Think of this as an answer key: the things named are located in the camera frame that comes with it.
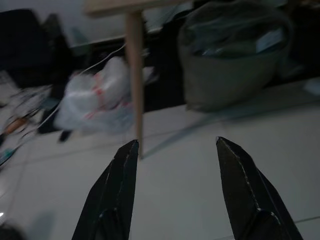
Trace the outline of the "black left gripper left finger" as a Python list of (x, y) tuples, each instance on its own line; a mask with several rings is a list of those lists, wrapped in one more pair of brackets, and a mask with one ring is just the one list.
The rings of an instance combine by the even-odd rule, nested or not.
[(136, 190), (139, 142), (120, 147), (90, 189), (74, 240), (129, 239)]

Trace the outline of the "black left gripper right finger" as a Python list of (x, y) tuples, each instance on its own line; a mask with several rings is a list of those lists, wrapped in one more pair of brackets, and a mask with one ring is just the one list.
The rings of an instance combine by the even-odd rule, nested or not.
[(236, 143), (219, 136), (216, 148), (224, 202), (236, 240), (301, 240), (276, 188)]

